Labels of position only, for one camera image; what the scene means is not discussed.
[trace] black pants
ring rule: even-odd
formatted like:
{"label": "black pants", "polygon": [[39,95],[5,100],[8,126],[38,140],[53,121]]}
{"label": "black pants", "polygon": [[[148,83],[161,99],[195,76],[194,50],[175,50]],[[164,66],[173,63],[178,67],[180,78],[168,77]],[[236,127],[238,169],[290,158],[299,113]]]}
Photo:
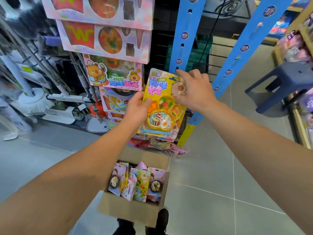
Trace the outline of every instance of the black pants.
{"label": "black pants", "polygon": [[[119,222],[119,227],[113,233],[113,235],[135,235],[136,231],[133,227],[132,222],[123,220]],[[165,235],[164,231],[157,231],[155,228],[149,229],[149,233],[147,235]]]}

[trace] open cardboard box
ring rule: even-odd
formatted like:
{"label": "open cardboard box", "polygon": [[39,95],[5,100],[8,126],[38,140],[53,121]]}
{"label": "open cardboard box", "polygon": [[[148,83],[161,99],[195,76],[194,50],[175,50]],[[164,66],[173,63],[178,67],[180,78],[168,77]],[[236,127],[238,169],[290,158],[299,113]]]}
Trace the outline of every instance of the open cardboard box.
{"label": "open cardboard box", "polygon": [[[136,148],[126,147],[118,158],[123,162],[130,162],[139,164],[143,162],[147,167],[156,167],[168,170],[170,158],[163,154],[156,154],[143,151]],[[98,212],[116,218],[126,219],[131,222],[140,222],[148,227],[155,227],[159,210],[163,207],[166,190],[168,185],[170,173],[165,176],[165,182],[162,190],[162,197],[159,203],[142,202],[142,201],[128,201],[122,196],[118,197],[108,191],[108,184],[104,187]]]}

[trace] person's right hand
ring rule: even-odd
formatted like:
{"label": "person's right hand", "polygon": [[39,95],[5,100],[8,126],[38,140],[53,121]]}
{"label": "person's right hand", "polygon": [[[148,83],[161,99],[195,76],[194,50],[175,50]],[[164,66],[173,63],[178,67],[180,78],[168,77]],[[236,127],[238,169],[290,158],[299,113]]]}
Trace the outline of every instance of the person's right hand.
{"label": "person's right hand", "polygon": [[187,86],[187,94],[177,96],[178,104],[201,113],[207,107],[214,107],[214,104],[218,103],[207,74],[201,74],[198,69],[191,70],[189,73],[177,69],[176,73]]}

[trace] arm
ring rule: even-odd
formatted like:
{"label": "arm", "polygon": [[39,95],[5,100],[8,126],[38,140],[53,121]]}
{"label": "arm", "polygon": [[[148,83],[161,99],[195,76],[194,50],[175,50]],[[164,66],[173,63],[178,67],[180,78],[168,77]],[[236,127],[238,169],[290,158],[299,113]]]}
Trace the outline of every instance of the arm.
{"label": "arm", "polygon": [[1,234],[68,234],[99,190],[129,139],[147,118],[143,92],[129,101],[122,122],[27,183],[0,205]]}
{"label": "arm", "polygon": [[198,70],[177,73],[188,89],[177,102],[204,115],[265,192],[311,234],[313,152],[217,101],[207,74]]}

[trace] dark blue plastic stool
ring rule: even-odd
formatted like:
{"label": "dark blue plastic stool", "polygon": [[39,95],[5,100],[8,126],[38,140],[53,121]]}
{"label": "dark blue plastic stool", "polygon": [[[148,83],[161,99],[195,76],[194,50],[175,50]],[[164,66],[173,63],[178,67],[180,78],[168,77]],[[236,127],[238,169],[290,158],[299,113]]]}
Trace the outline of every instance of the dark blue plastic stool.
{"label": "dark blue plastic stool", "polygon": [[300,95],[306,93],[308,90],[313,88],[313,70],[312,65],[310,63],[283,63],[273,69],[270,73],[262,77],[256,83],[254,83],[251,87],[245,90],[245,93],[250,92],[253,88],[260,85],[265,80],[269,79],[272,76],[277,76],[277,78],[271,82],[265,89],[269,91],[275,90],[269,98],[267,98],[258,108],[256,108],[256,112],[259,114],[263,114],[269,108],[271,108],[276,103],[283,100],[285,97],[290,95],[291,93],[300,90],[300,93],[297,94],[296,97],[293,98],[292,103],[296,99],[300,97]]}

